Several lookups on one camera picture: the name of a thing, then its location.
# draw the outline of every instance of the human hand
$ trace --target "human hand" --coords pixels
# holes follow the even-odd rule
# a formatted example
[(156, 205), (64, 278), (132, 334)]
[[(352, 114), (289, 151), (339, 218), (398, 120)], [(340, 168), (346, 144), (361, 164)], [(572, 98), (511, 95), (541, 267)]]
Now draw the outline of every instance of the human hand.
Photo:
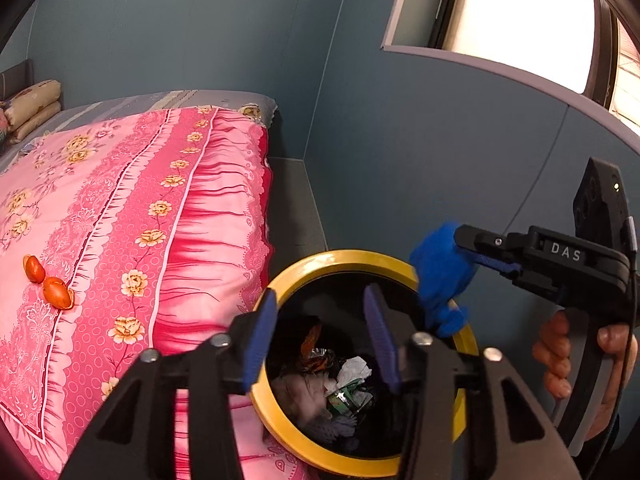
[[(532, 348), (533, 357), (546, 366), (544, 376), (545, 388), (556, 399), (564, 399), (571, 394), (571, 386), (566, 377), (571, 371), (569, 355), (571, 343), (567, 337), (569, 333), (569, 320), (564, 311), (559, 310), (547, 321), (539, 333), (539, 341)], [(626, 339), (629, 327), (625, 324), (606, 326), (598, 332), (598, 345), (607, 354), (614, 356), (613, 368), (607, 389), (602, 398), (602, 403), (596, 413), (596, 418), (587, 433), (587, 440), (603, 431), (611, 419), (613, 407), (616, 402), (620, 377), (622, 377), (623, 360), (625, 357)], [(624, 374), (624, 385), (629, 382), (631, 373), (636, 364), (638, 355), (638, 342), (633, 336), (629, 361)]]

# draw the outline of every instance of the blue cloth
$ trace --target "blue cloth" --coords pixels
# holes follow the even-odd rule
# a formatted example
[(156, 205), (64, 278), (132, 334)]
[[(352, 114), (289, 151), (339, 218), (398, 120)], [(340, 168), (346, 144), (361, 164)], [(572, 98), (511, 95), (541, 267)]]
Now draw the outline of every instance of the blue cloth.
[(418, 296), (428, 330), (437, 326), (438, 337), (449, 337), (466, 324), (466, 308), (447, 303), (461, 294), (476, 273), (473, 254), (460, 250), (453, 239), (459, 224), (447, 222), (429, 234), (409, 257), (418, 274)]

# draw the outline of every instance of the headboard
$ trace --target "headboard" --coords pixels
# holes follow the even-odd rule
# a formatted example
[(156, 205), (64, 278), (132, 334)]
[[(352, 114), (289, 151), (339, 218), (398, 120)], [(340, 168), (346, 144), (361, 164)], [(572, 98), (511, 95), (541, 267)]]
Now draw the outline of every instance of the headboard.
[(25, 59), (0, 73), (0, 101), (33, 85), (33, 61)]

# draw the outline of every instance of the pink floral comforter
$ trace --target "pink floral comforter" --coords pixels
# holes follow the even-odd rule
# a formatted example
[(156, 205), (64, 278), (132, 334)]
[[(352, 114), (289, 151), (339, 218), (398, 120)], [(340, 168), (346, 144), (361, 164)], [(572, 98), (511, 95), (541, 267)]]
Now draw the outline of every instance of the pink floral comforter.
[[(242, 114), (156, 110), (46, 137), (0, 177), (0, 417), (44, 479), (142, 349), (194, 348), (252, 308), (270, 254), (265, 152)], [(71, 310), (28, 282), (25, 254), (75, 291)], [(248, 480), (306, 477), (247, 398), (230, 403)], [(184, 401), (177, 419), (186, 479)]]

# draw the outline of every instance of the window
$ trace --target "window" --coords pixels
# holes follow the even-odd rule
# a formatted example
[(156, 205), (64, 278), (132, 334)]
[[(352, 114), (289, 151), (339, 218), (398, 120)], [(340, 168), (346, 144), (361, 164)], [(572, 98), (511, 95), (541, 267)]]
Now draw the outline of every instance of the window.
[(450, 50), (537, 74), (607, 108), (640, 136), (640, 55), (607, 0), (396, 0), (383, 40), (393, 46)]
[(584, 91), (593, 0), (456, 0), (443, 48), (533, 72)]
[(640, 55), (618, 22), (620, 50), (610, 111), (640, 135)]

